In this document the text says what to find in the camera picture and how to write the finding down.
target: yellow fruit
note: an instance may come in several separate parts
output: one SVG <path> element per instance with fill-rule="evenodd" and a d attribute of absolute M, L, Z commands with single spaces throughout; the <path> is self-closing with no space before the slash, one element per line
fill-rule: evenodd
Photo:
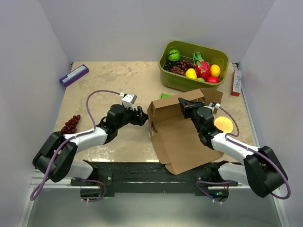
<path fill-rule="evenodd" d="M 185 73 L 185 76 L 191 79 L 197 79 L 196 71 L 192 68 L 188 69 Z"/>
<path fill-rule="evenodd" d="M 219 66 L 217 65 L 212 65 L 210 67 L 210 74 L 213 76 L 213 77 L 218 77 L 221 73 L 221 69 Z"/>
<path fill-rule="evenodd" d="M 214 121 L 214 125 L 224 133 L 231 133 L 233 130 L 232 121 L 227 117 L 218 117 Z"/>

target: red apple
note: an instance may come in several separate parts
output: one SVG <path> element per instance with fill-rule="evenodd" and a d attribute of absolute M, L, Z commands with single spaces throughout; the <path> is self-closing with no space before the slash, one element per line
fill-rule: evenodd
<path fill-rule="evenodd" d="M 212 84 L 216 84 L 216 83 L 219 83 L 220 82 L 220 79 L 219 78 L 217 78 L 217 77 L 209 77 L 209 78 L 207 78 L 207 82 L 208 83 L 212 83 Z"/>

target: small box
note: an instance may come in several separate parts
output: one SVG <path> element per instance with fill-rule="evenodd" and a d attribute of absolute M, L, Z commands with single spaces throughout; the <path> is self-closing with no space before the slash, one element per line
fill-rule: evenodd
<path fill-rule="evenodd" d="M 239 96 L 241 94 L 241 85 L 242 85 L 241 78 L 242 78 L 241 71 L 235 69 L 232 79 L 232 91 L 231 91 L 232 96 Z"/>
<path fill-rule="evenodd" d="M 89 72 L 89 69 L 85 65 L 81 65 L 75 70 L 71 71 L 69 74 L 62 77 L 59 81 L 65 87 L 69 86 L 79 78 L 83 77 L 86 73 Z"/>

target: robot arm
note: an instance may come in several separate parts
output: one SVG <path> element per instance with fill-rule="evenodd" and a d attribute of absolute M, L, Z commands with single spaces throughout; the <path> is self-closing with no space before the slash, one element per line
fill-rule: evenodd
<path fill-rule="evenodd" d="M 133 107 L 136 95 L 127 94 L 122 99 L 122 105 L 112 105 L 101 122 L 96 127 L 75 134 L 62 135 L 59 132 L 52 133 L 41 147 L 33 160 L 35 168 L 46 173 L 51 163 L 48 178 L 58 182 L 65 177 L 87 179 L 93 167 L 85 161 L 74 160 L 77 153 L 93 146 L 109 143 L 116 136 L 120 128 L 127 124 L 144 125 L 148 117 L 140 106 Z M 54 150 L 66 143 L 54 161 Z"/>
<path fill-rule="evenodd" d="M 219 104 L 205 106 L 204 102 L 191 102 L 183 98 L 179 98 L 179 102 L 184 117 L 191 118 L 203 145 L 221 151 L 242 164 L 226 163 L 220 166 L 218 173 L 223 180 L 249 185 L 260 197 L 287 183 L 287 175 L 270 147 L 250 146 L 215 127 L 213 111 L 220 108 Z"/>

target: purple box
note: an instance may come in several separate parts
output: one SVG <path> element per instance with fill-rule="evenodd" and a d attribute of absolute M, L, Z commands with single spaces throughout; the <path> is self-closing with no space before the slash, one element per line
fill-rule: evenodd
<path fill-rule="evenodd" d="M 86 73 L 89 72 L 89 69 L 85 65 L 81 65 L 75 70 L 71 71 L 69 74 L 62 77 L 59 81 L 62 83 L 65 87 L 69 86 L 73 82 L 75 82 L 77 79 L 83 77 Z"/>

